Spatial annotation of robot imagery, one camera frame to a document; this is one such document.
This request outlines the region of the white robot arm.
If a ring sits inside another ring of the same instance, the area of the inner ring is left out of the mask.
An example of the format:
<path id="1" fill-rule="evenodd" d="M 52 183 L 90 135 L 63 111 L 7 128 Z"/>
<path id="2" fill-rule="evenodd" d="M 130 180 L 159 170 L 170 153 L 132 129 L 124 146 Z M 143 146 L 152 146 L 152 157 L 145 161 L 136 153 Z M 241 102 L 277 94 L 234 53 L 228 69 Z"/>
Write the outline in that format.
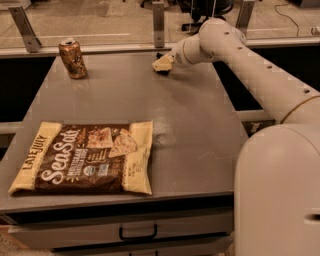
<path id="1" fill-rule="evenodd" d="M 320 93 L 246 47 L 211 18 L 156 60 L 155 71 L 224 62 L 274 120 L 239 154 L 235 256 L 320 256 Z"/>

